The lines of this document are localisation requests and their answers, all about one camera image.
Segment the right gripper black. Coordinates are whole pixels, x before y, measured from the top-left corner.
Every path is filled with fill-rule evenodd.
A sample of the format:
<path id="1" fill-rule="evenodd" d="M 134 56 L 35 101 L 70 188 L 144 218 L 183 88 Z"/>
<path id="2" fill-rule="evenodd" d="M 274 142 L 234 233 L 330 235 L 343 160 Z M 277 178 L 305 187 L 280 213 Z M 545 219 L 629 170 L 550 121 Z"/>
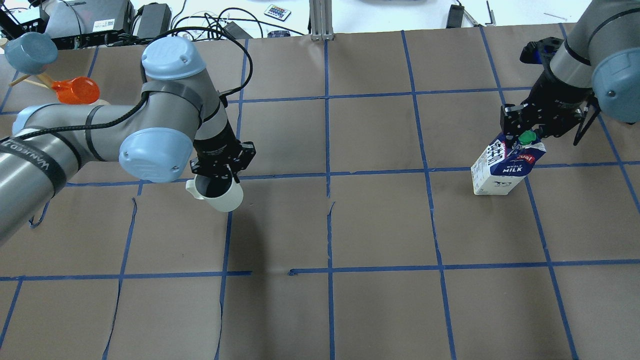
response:
<path id="1" fill-rule="evenodd" d="M 529 130 L 546 139 L 562 137 L 577 128 L 573 139 L 577 146 L 601 113 L 601 107 L 592 89 L 540 75 L 525 100 L 519 105 L 504 104 L 500 111 L 501 132 L 508 145 Z"/>

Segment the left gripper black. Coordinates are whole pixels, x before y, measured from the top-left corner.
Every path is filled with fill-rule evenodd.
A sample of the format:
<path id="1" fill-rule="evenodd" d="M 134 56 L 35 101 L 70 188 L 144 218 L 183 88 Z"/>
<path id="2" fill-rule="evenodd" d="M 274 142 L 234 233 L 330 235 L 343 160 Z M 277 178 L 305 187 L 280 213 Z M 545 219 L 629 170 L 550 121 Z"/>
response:
<path id="1" fill-rule="evenodd" d="M 254 142 L 240 142 L 230 125 L 207 139 L 195 139 L 197 157 L 190 160 L 190 171 L 208 178 L 222 178 L 230 174 L 240 182 L 238 173 L 244 171 L 257 153 Z"/>

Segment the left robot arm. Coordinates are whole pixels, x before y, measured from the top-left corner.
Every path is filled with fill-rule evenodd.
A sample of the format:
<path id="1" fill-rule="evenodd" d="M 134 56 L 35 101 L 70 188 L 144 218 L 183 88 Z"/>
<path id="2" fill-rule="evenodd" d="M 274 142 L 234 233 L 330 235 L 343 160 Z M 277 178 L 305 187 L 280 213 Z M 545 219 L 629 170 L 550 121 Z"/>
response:
<path id="1" fill-rule="evenodd" d="M 197 47 L 161 35 L 144 49 L 136 105 L 32 105 L 1 141 L 1 243 L 59 194 L 89 162 L 119 162 L 147 182 L 178 180 L 220 212 L 243 201 L 238 173 L 256 155 L 237 139 L 226 95 L 215 89 Z"/>

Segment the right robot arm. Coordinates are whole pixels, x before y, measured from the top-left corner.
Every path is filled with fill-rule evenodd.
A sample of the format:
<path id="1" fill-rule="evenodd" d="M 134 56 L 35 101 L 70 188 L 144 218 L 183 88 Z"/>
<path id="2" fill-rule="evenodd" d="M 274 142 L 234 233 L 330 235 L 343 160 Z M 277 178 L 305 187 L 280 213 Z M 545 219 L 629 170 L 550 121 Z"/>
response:
<path id="1" fill-rule="evenodd" d="M 524 64 L 542 73 L 519 105 L 501 107 L 508 148 L 533 131 L 562 137 L 576 128 L 577 145 L 600 113 L 632 125 L 640 112 L 640 5 L 637 0 L 593 0 L 566 38 L 531 41 Z"/>

